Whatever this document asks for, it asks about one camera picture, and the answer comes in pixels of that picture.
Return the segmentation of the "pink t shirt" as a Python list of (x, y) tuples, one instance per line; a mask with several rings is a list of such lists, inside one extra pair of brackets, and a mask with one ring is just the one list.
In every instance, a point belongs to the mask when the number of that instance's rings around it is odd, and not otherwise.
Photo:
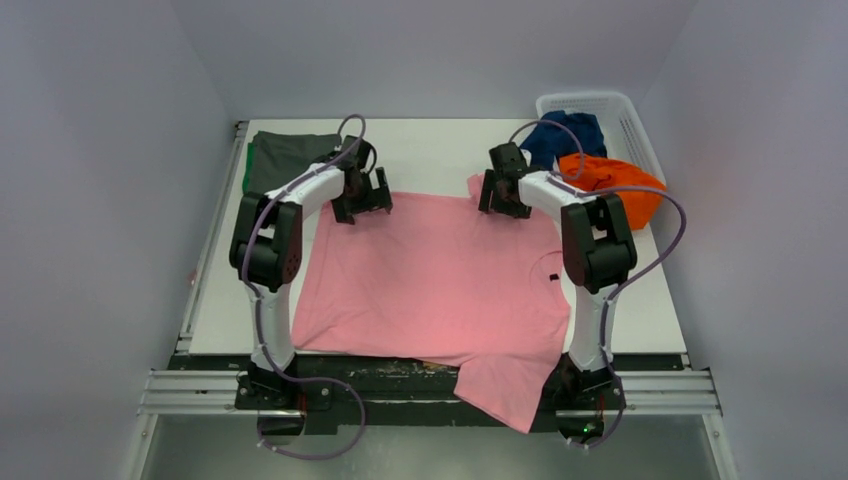
[(528, 433), (571, 312), (560, 237), (540, 211), (481, 212), (481, 177), (467, 185), (465, 198), (396, 193), (390, 213), (353, 224), (324, 206), (291, 338), (303, 351), (453, 366), (457, 397)]

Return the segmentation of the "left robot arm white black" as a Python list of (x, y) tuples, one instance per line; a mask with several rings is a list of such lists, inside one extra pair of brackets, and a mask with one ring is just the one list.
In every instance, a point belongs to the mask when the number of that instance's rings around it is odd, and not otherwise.
[(347, 136), (290, 182), (243, 195), (229, 250), (252, 306), (254, 351), (239, 380), (241, 396), (263, 399), (275, 409), (297, 399), (299, 381), (286, 369), (295, 358), (289, 300), (303, 260), (304, 221), (324, 206), (336, 222), (348, 225), (363, 213), (390, 212), (391, 191), (376, 159), (372, 144)]

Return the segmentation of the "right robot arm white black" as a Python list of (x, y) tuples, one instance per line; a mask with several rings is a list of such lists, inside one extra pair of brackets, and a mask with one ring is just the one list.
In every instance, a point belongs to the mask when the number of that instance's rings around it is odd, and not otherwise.
[(574, 330), (560, 369), (561, 392), (576, 407), (596, 399), (613, 381), (611, 324), (614, 292), (637, 265), (624, 204), (616, 194), (584, 192), (531, 166), (510, 142), (489, 150), (479, 210), (526, 219), (538, 209), (561, 229), (563, 266), (575, 286)]

